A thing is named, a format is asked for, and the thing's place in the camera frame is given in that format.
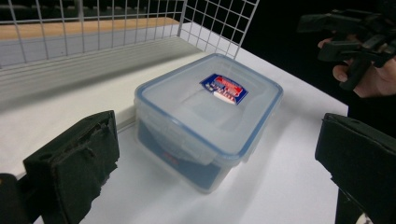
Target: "white wire mesh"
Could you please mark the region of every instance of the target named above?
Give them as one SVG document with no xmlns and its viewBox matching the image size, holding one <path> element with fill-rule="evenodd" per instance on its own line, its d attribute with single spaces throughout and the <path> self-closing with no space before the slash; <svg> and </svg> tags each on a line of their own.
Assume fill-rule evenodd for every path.
<svg viewBox="0 0 396 224">
<path fill-rule="evenodd" d="M 260 0 L 0 0 L 0 67 L 180 36 L 235 57 Z"/>
</svg>

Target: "finger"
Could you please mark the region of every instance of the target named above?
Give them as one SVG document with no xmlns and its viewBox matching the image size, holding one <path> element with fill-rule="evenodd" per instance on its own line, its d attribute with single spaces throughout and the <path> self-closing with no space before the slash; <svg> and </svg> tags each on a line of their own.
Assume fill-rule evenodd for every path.
<svg viewBox="0 0 396 224">
<path fill-rule="evenodd" d="M 324 45 L 325 43 L 329 43 L 330 41 L 332 41 L 332 38 L 324 39 L 324 40 L 322 40 L 322 41 L 320 41 L 320 42 L 318 43 L 318 47 L 321 49 L 321 48 L 323 48 L 323 45 Z"/>
<path fill-rule="evenodd" d="M 336 65 L 332 69 L 332 75 L 340 82 L 347 81 L 347 69 L 348 66 L 345 65 Z"/>
<path fill-rule="evenodd" d="M 387 61 L 382 68 L 376 69 L 386 81 L 396 83 L 396 57 Z"/>
</svg>

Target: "plastic food container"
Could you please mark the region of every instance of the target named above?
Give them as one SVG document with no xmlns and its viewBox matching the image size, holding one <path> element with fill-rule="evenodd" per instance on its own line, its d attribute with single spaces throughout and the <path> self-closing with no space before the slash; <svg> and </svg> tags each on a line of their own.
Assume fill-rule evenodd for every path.
<svg viewBox="0 0 396 224">
<path fill-rule="evenodd" d="M 282 88 L 212 54 L 139 86 L 136 140 L 202 192 L 246 161 Z"/>
</svg>

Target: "black background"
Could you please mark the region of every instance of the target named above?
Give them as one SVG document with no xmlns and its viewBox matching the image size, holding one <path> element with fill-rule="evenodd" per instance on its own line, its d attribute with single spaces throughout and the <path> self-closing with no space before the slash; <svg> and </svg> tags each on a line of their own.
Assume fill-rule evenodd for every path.
<svg viewBox="0 0 396 224">
<path fill-rule="evenodd" d="M 348 104 L 356 96 L 338 87 L 332 76 L 335 63 L 317 59 L 318 42 L 331 37 L 331 32 L 298 34 L 296 28 L 305 14 L 348 8 L 376 12 L 375 4 L 357 0 L 261 0 L 242 48 Z"/>
</svg>

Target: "white table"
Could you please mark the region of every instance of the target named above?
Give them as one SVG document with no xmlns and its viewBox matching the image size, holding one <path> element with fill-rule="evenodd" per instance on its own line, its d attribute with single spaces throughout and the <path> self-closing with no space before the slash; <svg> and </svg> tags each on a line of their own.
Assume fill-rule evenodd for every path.
<svg viewBox="0 0 396 224">
<path fill-rule="evenodd" d="M 347 107 L 245 50 L 236 60 L 280 84 L 284 97 L 249 161 L 217 190 L 197 192 L 134 147 L 133 126 L 125 126 L 134 115 L 134 88 L 205 55 L 189 49 L 180 58 L 1 111 L 0 172 L 20 175 L 22 159 L 50 139 L 90 114 L 115 109 L 124 126 L 119 168 L 82 223 L 333 224 L 338 188 L 314 153 L 324 114 L 345 115 Z"/>
</svg>

